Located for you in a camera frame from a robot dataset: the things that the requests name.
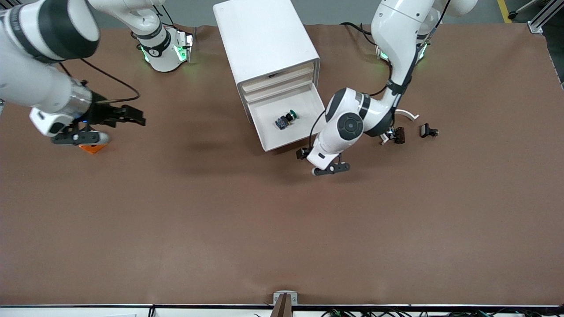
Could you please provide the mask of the white table edge rail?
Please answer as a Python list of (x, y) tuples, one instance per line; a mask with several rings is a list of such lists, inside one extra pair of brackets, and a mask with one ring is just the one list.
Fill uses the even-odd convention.
[[(272, 304), (1, 305), (0, 317), (270, 317)], [(559, 305), (299, 304), (294, 317), (564, 317)]]

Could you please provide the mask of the aluminium frame profile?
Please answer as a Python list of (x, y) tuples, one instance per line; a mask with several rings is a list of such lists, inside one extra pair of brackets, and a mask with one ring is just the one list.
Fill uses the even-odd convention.
[(543, 32), (542, 26), (546, 24), (559, 10), (564, 8), (564, 0), (530, 0), (527, 4), (520, 8), (510, 11), (506, 14), (509, 20), (513, 20), (516, 16), (534, 5), (544, 3), (541, 10), (527, 22), (528, 28), (533, 34), (540, 34)]

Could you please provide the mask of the white curved plastic bracket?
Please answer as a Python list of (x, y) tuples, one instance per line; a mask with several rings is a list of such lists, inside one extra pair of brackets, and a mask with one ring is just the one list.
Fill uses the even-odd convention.
[[(400, 109), (397, 109), (397, 110), (395, 111), (395, 115), (407, 117), (410, 121), (415, 121), (415, 120), (417, 120), (417, 119), (419, 118), (419, 114), (413, 114), (413, 113), (411, 113), (411, 112), (409, 112), (409, 111), (400, 110)], [(381, 143), (380, 143), (381, 146), (383, 146), (383, 145), (385, 145), (387, 142), (389, 142), (389, 140), (388, 140), (388, 138), (387, 138), (387, 136), (386, 136), (386, 133), (380, 135), (380, 138), (382, 139), (382, 141), (381, 141)]]

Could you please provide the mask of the grey metal bracket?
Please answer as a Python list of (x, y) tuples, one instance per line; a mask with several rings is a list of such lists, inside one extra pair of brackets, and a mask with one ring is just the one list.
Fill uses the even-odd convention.
[(270, 317), (294, 317), (293, 309), (298, 305), (296, 291), (277, 291), (273, 294), (273, 307)]

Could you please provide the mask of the green push button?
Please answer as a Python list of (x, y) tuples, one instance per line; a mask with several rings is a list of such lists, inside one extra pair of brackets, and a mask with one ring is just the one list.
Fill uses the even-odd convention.
[(298, 115), (293, 110), (290, 110), (284, 116), (276, 119), (275, 124), (280, 130), (284, 130), (291, 125), (291, 122), (296, 120)]

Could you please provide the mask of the brown table cover sheet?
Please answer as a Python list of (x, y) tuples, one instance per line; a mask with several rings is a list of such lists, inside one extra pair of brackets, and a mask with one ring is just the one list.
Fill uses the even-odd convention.
[[(363, 136), (315, 177), (264, 152), (219, 31), (160, 74), (123, 29), (93, 63), (147, 125), (55, 146), (0, 116), (0, 304), (564, 303), (564, 90), (523, 24), (444, 24), (401, 100), (406, 143)], [(438, 129), (421, 138), (420, 127)]]

